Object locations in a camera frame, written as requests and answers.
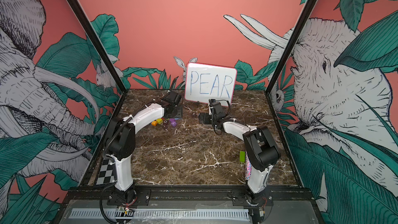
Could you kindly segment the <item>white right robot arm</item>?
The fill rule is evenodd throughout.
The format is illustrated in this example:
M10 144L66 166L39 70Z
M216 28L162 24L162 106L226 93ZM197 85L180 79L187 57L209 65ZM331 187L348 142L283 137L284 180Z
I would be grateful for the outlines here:
M200 123L210 124L217 135L230 134L244 142L251 164L247 186L252 194L259 194L266 189L269 174L280 159L279 148L268 127L255 127L230 117L230 102L227 105L228 111L225 112L220 100L210 99L209 111L200 114Z

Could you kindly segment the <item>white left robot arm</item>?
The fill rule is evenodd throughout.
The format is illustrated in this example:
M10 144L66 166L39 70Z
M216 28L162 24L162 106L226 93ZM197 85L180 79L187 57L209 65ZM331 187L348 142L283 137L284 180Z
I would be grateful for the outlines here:
M102 157L113 166L117 191L125 193L133 188L131 156L136 147L136 134L157 119L174 118L181 99L179 93L169 91L164 97L148 102L133 114L110 120Z

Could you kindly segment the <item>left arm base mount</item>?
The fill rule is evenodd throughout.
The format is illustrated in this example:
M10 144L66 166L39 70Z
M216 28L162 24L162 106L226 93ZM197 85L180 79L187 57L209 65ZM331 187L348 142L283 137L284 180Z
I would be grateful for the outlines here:
M149 203L151 190L132 189L121 191L117 188L111 191L107 200L108 206L147 206Z

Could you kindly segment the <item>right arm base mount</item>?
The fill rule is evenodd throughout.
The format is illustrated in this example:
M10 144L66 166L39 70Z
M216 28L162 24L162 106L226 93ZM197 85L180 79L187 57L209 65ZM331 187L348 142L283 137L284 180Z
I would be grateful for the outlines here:
M229 196L234 206L269 207L274 205L271 191L268 189L264 189L257 194L249 189L232 190Z

